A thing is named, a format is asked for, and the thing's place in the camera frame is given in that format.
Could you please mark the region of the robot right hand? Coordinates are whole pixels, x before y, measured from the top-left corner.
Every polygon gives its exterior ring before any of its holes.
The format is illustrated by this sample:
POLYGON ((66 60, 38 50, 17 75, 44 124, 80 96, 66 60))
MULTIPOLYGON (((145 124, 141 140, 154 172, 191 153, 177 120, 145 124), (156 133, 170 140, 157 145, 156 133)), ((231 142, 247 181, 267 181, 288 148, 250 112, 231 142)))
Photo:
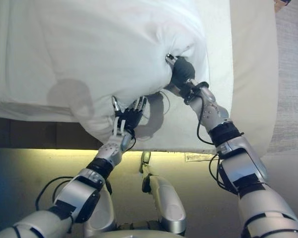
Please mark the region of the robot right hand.
POLYGON ((172 70, 171 83, 178 89, 182 89, 191 79, 195 78, 193 65, 184 57, 167 54, 165 60, 172 70))

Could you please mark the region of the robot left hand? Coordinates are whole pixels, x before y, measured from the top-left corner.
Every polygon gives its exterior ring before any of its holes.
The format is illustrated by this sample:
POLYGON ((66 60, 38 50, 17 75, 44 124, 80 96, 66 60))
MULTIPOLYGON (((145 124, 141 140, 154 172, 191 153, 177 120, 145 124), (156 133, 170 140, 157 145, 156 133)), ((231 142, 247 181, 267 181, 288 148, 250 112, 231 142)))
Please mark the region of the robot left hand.
POLYGON ((111 99, 115 117, 119 118, 118 125, 121 125, 122 122, 125 121, 125 128, 130 130, 135 129, 143 116, 143 111, 147 104, 147 98, 144 96, 139 97, 124 110, 120 109, 118 100, 115 96, 112 96, 111 99))

